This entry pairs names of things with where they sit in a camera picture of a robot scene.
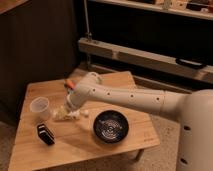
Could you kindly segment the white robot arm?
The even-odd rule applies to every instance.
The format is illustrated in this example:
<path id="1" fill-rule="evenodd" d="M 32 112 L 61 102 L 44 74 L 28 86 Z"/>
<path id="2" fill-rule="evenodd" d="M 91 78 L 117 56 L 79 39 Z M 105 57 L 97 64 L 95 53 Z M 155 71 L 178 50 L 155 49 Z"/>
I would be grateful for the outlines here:
<path id="1" fill-rule="evenodd" d="M 190 94 L 105 86 L 96 72 L 86 74 L 66 96 L 65 110 L 100 101 L 153 115 L 180 119 L 176 171 L 213 171 L 213 89 Z"/>

